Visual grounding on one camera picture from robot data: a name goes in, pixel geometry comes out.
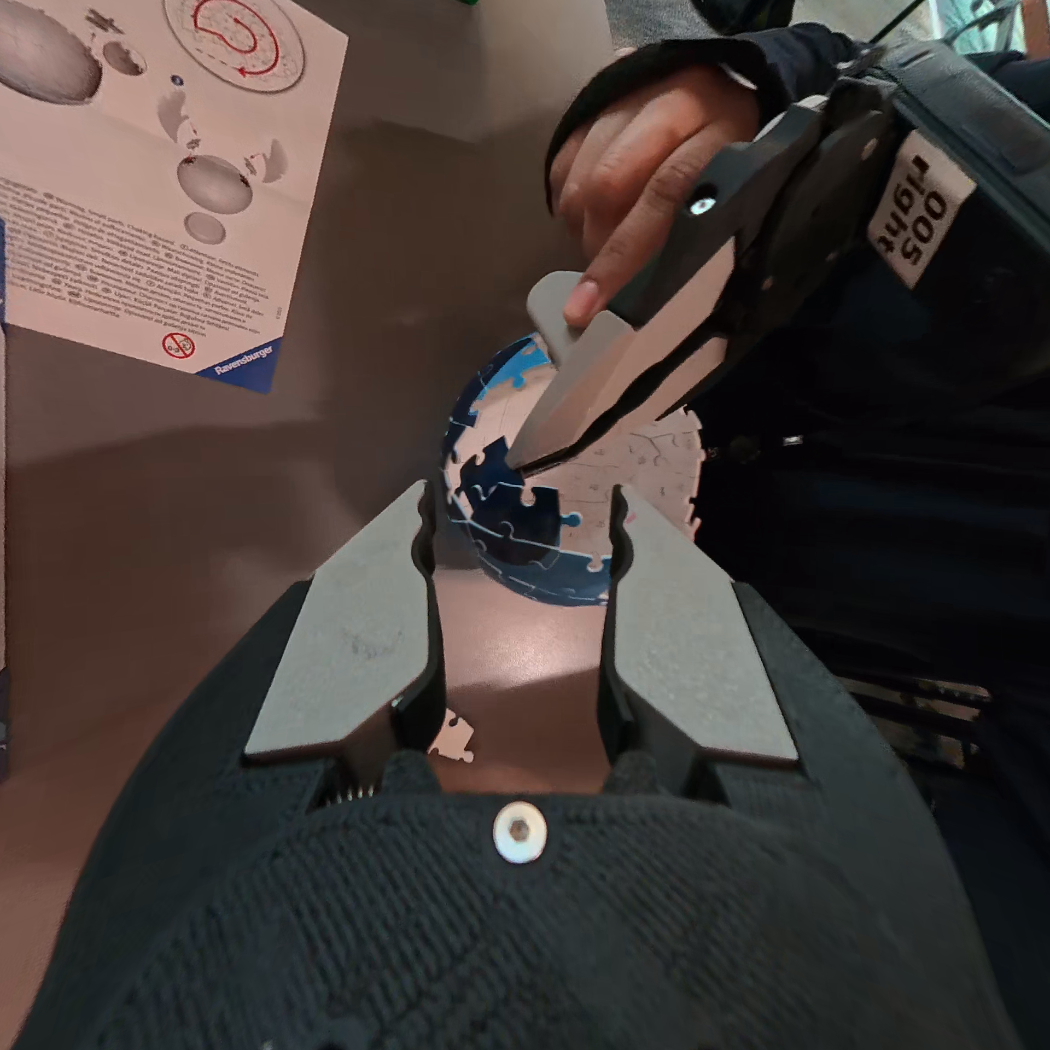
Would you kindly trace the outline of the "white instruction sheet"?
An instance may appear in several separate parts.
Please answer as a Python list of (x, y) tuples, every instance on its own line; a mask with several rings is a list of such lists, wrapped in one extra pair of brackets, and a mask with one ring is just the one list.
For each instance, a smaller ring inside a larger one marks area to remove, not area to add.
[(2, 320), (268, 393), (346, 47), (297, 2), (3, 1)]

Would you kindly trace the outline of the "loose white puzzle piece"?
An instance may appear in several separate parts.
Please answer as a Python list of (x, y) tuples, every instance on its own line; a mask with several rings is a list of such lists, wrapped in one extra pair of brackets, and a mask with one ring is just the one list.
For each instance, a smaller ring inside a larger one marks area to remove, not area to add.
[(475, 753), (471, 742), (475, 736), (472, 724), (467, 722), (452, 708), (444, 711), (444, 720), (430, 743), (427, 754), (455, 762), (472, 763)]

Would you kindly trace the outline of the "blue puzzle ball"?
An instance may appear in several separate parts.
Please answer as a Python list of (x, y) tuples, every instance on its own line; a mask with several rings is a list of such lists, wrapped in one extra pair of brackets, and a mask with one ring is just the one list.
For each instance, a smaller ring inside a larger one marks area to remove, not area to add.
[(702, 427), (695, 413), (678, 410), (526, 479), (506, 456), (555, 374), (531, 334), (503, 348), (463, 390), (442, 443), (447, 513), (481, 571), (506, 589), (547, 605), (600, 607), (611, 584), (615, 486), (635, 488), (694, 540)]

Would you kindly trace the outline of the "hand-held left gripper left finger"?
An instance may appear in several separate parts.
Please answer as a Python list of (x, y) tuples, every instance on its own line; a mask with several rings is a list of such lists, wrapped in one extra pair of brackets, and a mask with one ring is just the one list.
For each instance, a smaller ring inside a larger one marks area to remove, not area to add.
[(434, 497), (419, 480), (310, 579), (243, 757), (385, 763), (444, 724)]

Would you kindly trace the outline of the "person's right hand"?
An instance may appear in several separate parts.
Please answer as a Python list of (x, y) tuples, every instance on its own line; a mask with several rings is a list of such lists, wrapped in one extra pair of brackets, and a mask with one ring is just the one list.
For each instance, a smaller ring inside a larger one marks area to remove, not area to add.
[(587, 260), (568, 326), (588, 326), (637, 276), (713, 156), (758, 130), (755, 90), (704, 65), (631, 92), (568, 138), (548, 177), (549, 210)]

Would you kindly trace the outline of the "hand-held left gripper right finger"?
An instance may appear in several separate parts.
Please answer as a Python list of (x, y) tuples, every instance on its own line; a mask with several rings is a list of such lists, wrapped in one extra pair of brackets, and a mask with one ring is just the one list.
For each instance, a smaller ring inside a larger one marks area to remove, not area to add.
[(733, 580), (629, 485), (613, 489), (610, 540), (597, 697), (610, 765), (640, 751), (660, 776), (798, 768)]

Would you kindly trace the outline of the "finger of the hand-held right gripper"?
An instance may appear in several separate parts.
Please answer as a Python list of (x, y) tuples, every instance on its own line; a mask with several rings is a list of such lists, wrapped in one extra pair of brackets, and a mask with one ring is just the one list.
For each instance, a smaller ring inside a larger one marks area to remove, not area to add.
[(545, 469), (522, 469), (522, 475), (531, 477), (567, 464), (627, 430), (662, 421), (681, 410), (710, 375), (722, 366), (726, 354), (727, 339), (720, 335), (688, 337), (662, 364), (630, 384), (627, 406), (605, 413), (571, 447), (572, 457), (559, 456), (555, 462), (547, 463)]
[(637, 328), (610, 308), (598, 312), (518, 430), (507, 452), (508, 466), (545, 469), (559, 456), (572, 457), (571, 447), (605, 413), (624, 410), (630, 384), (662, 364), (711, 317), (733, 274), (735, 254), (735, 243), (723, 243)]

